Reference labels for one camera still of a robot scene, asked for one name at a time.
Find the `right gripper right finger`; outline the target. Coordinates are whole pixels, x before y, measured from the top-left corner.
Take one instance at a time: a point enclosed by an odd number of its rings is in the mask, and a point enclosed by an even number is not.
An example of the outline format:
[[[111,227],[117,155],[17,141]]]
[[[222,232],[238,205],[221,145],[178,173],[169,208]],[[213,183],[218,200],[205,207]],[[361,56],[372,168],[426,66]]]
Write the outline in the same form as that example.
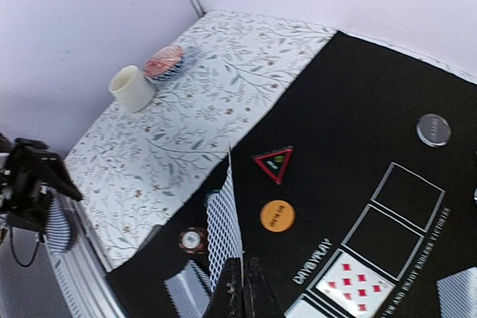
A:
[[[258,258],[251,258],[246,267],[246,317],[285,317]]]

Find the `red black chip stack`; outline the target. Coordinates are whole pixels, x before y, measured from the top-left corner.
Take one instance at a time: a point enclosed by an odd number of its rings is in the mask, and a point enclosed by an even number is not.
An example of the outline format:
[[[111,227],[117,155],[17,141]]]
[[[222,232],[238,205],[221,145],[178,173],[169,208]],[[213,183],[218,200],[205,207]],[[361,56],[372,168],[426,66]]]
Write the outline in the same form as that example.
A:
[[[189,227],[182,231],[178,238],[179,248],[190,255],[206,253],[207,244],[207,231],[200,227]]]

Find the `black poker mat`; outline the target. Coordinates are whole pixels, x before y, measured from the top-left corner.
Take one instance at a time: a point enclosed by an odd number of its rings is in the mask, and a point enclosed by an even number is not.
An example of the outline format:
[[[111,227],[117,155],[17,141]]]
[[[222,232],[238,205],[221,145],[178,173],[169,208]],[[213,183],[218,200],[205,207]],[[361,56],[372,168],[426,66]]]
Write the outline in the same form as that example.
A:
[[[418,138],[425,114],[452,135]],[[252,156],[294,148],[282,185]],[[345,252],[394,285],[373,317],[442,317],[437,281],[476,267],[476,86],[390,49],[337,33],[263,119],[231,148],[246,267],[258,258],[285,315],[305,294],[329,317],[353,317],[315,285]],[[170,221],[107,281],[128,317],[178,317],[164,281],[201,255],[179,248],[189,227],[207,231],[205,196],[224,184],[228,150]],[[293,226],[269,232],[262,207],[284,200]]]

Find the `red patterned bowl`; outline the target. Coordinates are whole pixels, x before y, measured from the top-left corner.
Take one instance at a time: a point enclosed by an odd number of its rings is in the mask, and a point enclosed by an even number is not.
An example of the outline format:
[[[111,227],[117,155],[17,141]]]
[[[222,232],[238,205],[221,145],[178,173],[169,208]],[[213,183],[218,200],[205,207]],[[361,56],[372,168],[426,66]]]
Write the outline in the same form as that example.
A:
[[[180,73],[184,50],[179,45],[168,45],[158,50],[144,65],[143,74],[152,81],[165,81]]]

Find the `blue card deck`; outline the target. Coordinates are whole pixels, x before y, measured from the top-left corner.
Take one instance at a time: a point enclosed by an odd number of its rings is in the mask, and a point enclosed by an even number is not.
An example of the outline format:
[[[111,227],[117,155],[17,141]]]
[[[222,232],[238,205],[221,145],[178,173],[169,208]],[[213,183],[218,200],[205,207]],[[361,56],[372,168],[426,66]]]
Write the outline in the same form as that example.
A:
[[[53,199],[48,209],[45,225],[47,246],[54,254],[70,250],[75,240],[75,227],[70,210],[58,199]]]

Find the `nine of diamonds card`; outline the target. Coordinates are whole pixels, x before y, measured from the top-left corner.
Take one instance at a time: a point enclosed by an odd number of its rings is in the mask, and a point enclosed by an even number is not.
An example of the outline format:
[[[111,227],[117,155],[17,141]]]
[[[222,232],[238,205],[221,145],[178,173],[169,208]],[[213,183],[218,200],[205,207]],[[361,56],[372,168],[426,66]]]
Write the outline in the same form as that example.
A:
[[[373,317],[394,285],[351,255],[340,252],[315,285],[353,317]]]

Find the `white cup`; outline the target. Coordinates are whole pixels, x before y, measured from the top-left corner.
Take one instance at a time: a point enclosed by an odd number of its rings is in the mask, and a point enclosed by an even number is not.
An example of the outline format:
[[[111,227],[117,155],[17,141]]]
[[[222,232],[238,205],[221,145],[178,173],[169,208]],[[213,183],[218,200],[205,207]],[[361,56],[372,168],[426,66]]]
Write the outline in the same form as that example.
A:
[[[138,112],[155,96],[155,88],[137,66],[126,66],[111,79],[108,91],[128,112]]]

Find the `orange big blind button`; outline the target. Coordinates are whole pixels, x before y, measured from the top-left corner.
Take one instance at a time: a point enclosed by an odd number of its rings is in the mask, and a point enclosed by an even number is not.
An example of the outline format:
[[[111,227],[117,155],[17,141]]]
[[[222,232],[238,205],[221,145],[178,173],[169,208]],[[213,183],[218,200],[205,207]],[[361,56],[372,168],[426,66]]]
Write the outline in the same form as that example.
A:
[[[269,232],[284,232],[290,229],[296,218],[294,207],[284,200],[272,200],[260,211],[260,222]]]

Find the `triangular all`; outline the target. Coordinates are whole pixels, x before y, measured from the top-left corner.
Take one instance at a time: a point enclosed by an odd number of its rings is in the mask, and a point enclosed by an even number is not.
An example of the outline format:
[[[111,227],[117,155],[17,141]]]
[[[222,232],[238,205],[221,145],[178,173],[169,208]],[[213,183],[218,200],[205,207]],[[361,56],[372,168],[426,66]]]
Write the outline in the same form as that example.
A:
[[[277,185],[282,185],[288,164],[294,148],[282,147],[266,153],[252,156],[252,160],[272,179]]]

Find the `black dealer button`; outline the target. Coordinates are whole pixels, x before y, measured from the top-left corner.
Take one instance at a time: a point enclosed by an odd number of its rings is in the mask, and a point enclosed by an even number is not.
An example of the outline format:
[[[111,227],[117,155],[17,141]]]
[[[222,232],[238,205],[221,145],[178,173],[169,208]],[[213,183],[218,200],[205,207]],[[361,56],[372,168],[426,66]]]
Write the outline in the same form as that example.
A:
[[[424,144],[430,147],[447,145],[452,135],[449,123],[440,115],[429,113],[417,122],[417,135]]]

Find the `floral tablecloth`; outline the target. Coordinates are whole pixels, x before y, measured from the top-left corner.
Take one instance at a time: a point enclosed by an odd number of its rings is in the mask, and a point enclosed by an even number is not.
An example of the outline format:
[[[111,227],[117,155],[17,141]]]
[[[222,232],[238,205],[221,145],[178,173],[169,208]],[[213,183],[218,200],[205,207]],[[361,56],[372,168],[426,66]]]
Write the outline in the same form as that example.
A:
[[[66,157],[107,270],[156,225],[271,108],[334,35],[311,22],[213,10],[177,38],[180,73],[141,111],[111,103]]]

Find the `blue fifty poker chip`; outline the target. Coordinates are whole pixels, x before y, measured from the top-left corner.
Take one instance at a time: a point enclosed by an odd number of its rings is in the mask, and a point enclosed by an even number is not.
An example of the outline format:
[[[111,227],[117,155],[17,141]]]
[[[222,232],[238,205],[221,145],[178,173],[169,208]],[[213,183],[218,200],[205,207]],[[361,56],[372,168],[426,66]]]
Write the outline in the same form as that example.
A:
[[[210,205],[212,205],[215,201],[215,198],[218,196],[218,194],[220,193],[219,190],[213,190],[213,191],[210,191],[204,198],[204,207],[205,209],[208,209],[208,207]]]

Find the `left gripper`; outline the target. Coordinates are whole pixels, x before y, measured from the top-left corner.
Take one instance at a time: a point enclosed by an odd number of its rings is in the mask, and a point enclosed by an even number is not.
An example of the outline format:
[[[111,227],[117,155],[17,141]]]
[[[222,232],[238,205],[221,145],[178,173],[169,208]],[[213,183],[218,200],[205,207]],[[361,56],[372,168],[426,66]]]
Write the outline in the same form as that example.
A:
[[[1,214],[9,227],[46,231],[52,195],[42,183],[77,202],[83,199],[61,157],[47,148],[41,141],[17,138],[7,153],[1,168]]]

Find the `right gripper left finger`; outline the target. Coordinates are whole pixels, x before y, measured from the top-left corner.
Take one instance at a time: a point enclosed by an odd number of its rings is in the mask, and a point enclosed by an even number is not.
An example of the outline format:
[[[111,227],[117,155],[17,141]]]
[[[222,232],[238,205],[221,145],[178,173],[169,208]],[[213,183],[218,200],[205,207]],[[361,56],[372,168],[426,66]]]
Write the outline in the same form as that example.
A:
[[[240,258],[225,261],[203,318],[245,317],[241,269]]]

